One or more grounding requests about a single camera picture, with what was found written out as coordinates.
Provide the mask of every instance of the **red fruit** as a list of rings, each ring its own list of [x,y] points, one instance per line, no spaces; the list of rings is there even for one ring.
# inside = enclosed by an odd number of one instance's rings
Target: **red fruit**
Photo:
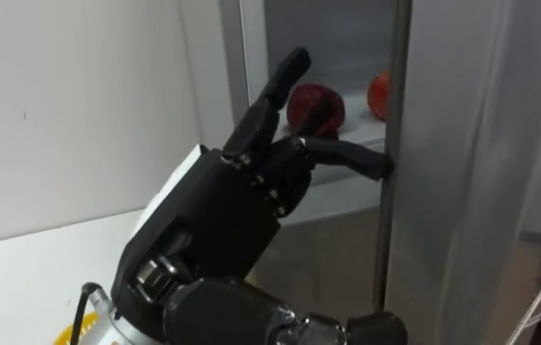
[[[388,117],[388,87],[389,70],[386,70],[373,80],[366,95],[370,112],[381,121]]]
[[[341,96],[333,89],[319,84],[297,85],[288,102],[288,124],[294,132],[300,127],[307,114],[323,98],[332,105],[332,113],[318,129],[316,137],[337,137],[337,129],[345,121],[345,105]]]

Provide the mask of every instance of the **white countertop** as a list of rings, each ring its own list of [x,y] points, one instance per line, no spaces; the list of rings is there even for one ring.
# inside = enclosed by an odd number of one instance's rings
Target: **white countertop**
[[[72,322],[83,283],[110,288],[139,214],[0,241],[0,345],[53,343]]]

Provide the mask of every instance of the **black cable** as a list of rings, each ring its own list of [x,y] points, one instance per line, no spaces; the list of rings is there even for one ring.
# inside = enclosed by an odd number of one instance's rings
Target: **black cable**
[[[81,337],[82,318],[85,314],[85,306],[87,305],[87,299],[89,298],[89,295],[94,293],[98,288],[101,287],[96,283],[85,283],[81,287],[81,297],[79,298],[79,304],[77,305],[75,321],[72,323],[70,345],[79,344],[79,338]]]

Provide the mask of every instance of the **red apple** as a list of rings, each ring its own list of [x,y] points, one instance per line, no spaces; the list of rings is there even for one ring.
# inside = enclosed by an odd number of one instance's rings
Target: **red apple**
[[[332,113],[316,132],[316,137],[336,138],[337,129],[345,121],[345,105],[343,99],[333,89],[319,84],[297,85],[288,102],[288,124],[294,132],[300,127],[313,107],[324,97],[330,100]]]

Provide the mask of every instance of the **white wall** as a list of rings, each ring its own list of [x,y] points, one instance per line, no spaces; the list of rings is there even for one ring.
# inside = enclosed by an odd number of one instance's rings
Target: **white wall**
[[[0,0],[0,239],[142,208],[192,91],[177,0]]]
[[[236,54],[243,52],[225,45],[219,0],[185,0],[180,1],[180,7],[200,119],[200,136],[205,145],[220,148],[234,129],[231,96],[236,99],[247,97],[245,94],[230,94],[225,53],[226,49],[232,49]],[[234,110],[243,111],[238,106]]]

